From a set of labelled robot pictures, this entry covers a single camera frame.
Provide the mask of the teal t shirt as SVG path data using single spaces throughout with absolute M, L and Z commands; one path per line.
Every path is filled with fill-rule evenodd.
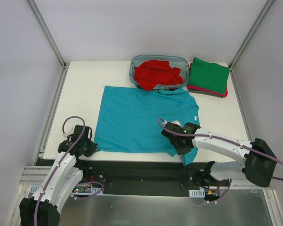
M 147 92 L 143 89 L 106 86 L 94 141 L 100 151 L 122 153 L 177 152 L 161 135 L 158 119 L 199 124 L 199 106 L 184 89 Z

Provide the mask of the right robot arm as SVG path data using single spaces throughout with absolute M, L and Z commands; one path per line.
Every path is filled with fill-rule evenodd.
M 196 148 L 213 151 L 232 159 L 229 162 L 210 161 L 203 171 L 203 182 L 213 186 L 221 180 L 245 178 L 252 184 L 267 188 L 276 167 L 276 156 L 263 140 L 243 141 L 213 133 L 197 124 L 159 119 L 161 134 L 174 146 L 179 156 Z

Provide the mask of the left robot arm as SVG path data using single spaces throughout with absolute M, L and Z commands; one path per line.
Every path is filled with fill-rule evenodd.
M 21 225 L 57 226 L 62 208 L 74 188 L 90 188 L 95 183 L 86 166 L 76 166 L 80 156 L 90 157 L 97 151 L 91 137 L 90 127 L 76 125 L 73 133 L 60 143 L 56 159 L 40 187 L 30 198 L 20 202 Z

